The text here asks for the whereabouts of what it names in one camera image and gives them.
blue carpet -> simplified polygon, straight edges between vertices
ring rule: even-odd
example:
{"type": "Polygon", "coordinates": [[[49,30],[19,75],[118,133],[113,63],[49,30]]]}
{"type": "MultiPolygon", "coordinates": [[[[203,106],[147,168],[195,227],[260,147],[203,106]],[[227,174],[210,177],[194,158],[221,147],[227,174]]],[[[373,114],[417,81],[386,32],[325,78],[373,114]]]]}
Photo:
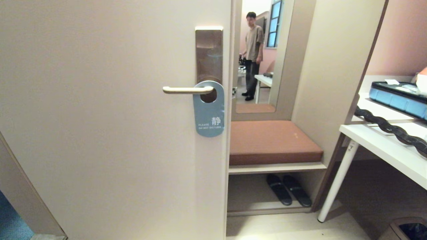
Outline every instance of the blue carpet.
{"type": "Polygon", "coordinates": [[[0,240],[30,240],[34,235],[0,192],[0,240]]]}

full-length mirror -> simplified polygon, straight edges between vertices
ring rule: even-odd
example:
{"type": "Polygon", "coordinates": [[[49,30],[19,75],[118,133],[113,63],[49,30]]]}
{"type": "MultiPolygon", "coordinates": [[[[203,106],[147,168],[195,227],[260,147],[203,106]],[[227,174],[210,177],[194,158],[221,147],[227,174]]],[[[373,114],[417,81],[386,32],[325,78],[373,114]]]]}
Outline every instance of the full-length mirror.
{"type": "Polygon", "coordinates": [[[276,110],[284,59],[278,48],[286,48],[280,38],[289,31],[283,26],[284,8],[282,0],[242,0],[237,113],[276,110]]]}

dark pants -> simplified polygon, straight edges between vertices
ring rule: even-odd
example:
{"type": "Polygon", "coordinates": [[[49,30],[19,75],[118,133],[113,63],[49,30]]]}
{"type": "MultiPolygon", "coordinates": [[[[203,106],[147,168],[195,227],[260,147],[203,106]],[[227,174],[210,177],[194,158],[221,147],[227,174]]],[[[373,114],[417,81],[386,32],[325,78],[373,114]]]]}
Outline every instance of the dark pants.
{"type": "Polygon", "coordinates": [[[260,72],[260,65],[254,61],[247,60],[246,63],[246,90],[248,96],[253,97],[255,95],[255,90],[257,89],[258,80],[255,78],[260,72]]]}

trash can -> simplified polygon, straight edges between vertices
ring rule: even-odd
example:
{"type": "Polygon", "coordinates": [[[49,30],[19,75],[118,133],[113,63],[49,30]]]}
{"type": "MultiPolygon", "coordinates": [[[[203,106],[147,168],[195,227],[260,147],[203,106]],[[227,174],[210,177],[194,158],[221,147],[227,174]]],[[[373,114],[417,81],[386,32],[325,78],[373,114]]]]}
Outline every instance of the trash can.
{"type": "Polygon", "coordinates": [[[427,222],[420,217],[397,218],[378,240],[427,240],[427,222]]]}

lever handle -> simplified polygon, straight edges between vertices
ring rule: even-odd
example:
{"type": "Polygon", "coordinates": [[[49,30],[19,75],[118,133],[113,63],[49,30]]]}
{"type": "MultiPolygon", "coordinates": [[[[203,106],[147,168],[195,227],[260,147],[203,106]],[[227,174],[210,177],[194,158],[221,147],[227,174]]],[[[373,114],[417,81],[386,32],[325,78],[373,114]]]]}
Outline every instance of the lever handle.
{"type": "Polygon", "coordinates": [[[213,87],[202,88],[171,88],[163,87],[163,92],[166,94],[209,94],[214,90],[213,87]]]}

